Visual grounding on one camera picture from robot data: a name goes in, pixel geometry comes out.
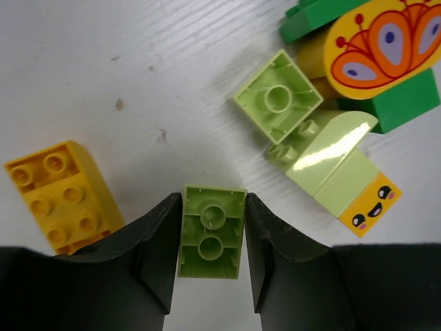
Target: butterfly wing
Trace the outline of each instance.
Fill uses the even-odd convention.
[[[401,77],[411,65],[411,27],[406,17],[390,10],[376,17],[369,29],[369,47],[380,69],[393,78]]]
[[[411,69],[421,66],[441,43],[441,5],[427,10],[419,19],[413,36]]]
[[[392,81],[365,53],[346,51],[332,64],[332,76],[349,88],[368,90]]]

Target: block with face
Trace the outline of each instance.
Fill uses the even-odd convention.
[[[339,219],[363,237],[401,195],[401,190],[380,173]]]

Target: yellow block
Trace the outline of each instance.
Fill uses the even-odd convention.
[[[88,151],[67,141],[6,163],[5,169],[58,254],[72,254],[124,226]]]
[[[401,190],[380,173],[339,219],[363,237],[401,196]]]
[[[370,99],[441,57],[441,0],[371,0],[308,40],[298,55],[308,78],[341,95]]]

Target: butterfly illustration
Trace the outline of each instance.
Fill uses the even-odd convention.
[[[403,11],[389,10],[378,15],[367,30],[364,17],[355,21],[360,31],[348,42],[338,37],[336,44],[346,48],[332,64],[336,81],[350,88],[369,90],[385,86],[420,67],[441,43],[441,5],[431,0],[408,5]]]

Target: tabletop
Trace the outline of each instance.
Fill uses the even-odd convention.
[[[127,222],[190,183],[247,188],[327,245],[441,242],[440,107],[362,142],[403,197],[359,239],[266,162],[268,140],[227,101],[283,47],[295,3],[3,0],[1,161],[75,140]],[[5,172],[0,184],[0,244],[53,254]],[[176,280],[164,326],[175,330],[261,330],[245,242],[239,280]]]

